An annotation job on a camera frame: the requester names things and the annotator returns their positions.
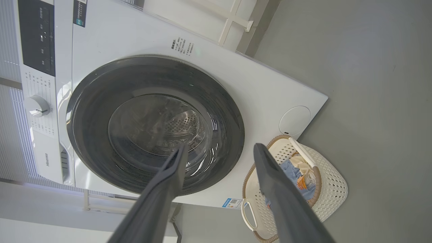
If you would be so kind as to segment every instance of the concrete floor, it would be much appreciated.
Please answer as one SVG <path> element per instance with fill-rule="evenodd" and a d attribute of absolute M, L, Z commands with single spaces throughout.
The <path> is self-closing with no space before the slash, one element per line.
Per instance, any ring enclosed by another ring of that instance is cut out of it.
<path fill-rule="evenodd" d="M 329 96 L 299 140 L 348 182 L 324 223 L 337 242 L 430 242 L 431 13 L 429 0 L 282 0 L 257 51 Z"/>

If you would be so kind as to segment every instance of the washing machine door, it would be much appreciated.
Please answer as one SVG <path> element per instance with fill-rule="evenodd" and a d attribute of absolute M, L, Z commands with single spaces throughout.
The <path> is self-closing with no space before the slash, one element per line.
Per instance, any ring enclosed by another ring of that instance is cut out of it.
<path fill-rule="evenodd" d="M 163 56 L 108 63 L 85 77 L 67 108 L 74 150 L 96 175 L 140 194 L 180 143 L 189 146 L 182 195 L 214 185 L 237 163 L 245 129 L 212 77 Z"/>

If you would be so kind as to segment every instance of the front-load washing machine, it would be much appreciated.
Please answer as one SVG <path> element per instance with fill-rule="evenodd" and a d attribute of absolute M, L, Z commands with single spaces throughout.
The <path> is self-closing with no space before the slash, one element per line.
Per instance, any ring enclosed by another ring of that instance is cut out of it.
<path fill-rule="evenodd" d="M 241 199 L 253 145 L 299 137 L 327 100 L 117 0 L 17 0 L 15 9 L 37 170 L 58 183 L 138 196 L 186 143 L 174 201 L 223 207 Z"/>

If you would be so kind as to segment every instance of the basket handle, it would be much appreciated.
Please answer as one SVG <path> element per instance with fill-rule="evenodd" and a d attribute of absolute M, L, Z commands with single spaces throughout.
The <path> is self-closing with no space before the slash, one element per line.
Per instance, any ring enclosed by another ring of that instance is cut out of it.
<path fill-rule="evenodd" d="M 297 142 L 297 140 L 295 140 L 294 138 L 290 137 L 288 139 L 292 146 L 295 148 L 295 150 L 297 150 L 297 152 L 306 160 L 306 162 L 311 166 L 311 168 L 316 167 L 317 165 L 315 164 L 314 160 L 310 157 L 309 153 L 305 152 L 301 146 L 301 144 L 299 144 Z"/>
<path fill-rule="evenodd" d="M 252 217 L 254 218 L 254 221 L 255 221 L 255 227 L 253 227 L 253 226 L 251 225 L 251 223 L 249 223 L 248 218 L 246 218 L 246 214 L 245 214 L 245 205 L 246 205 L 246 204 L 249 204 L 249 208 L 251 209 Z M 243 217 L 243 221 L 246 223 L 247 227 L 248 227 L 251 231 L 256 231 L 256 230 L 257 230 L 258 225 L 257 225 L 257 220 L 255 219 L 254 210 L 252 210 L 252 205 L 251 205 L 251 203 L 248 201 L 247 198 L 244 198 L 244 199 L 243 199 L 243 202 L 241 203 L 241 216 Z"/>

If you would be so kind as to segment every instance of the laundry basket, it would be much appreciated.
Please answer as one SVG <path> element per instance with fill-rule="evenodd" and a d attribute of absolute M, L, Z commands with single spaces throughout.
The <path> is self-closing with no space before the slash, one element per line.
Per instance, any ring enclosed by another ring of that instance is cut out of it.
<path fill-rule="evenodd" d="M 288 135 L 275 137 L 267 149 L 278 164 L 299 153 L 311 166 L 316 178 L 315 194 L 308 201 L 312 210 L 322 221 L 326 220 L 345 201 L 348 195 L 348 186 L 340 173 L 317 151 L 298 143 Z M 255 165 L 249 170 L 243 183 L 243 203 L 241 214 L 248 228 L 262 243 L 271 243 L 277 240 L 278 234 L 273 218 L 273 212 L 265 203 L 261 194 Z M 252 226 L 245 215 L 245 206 L 249 204 L 254 218 Z"/>

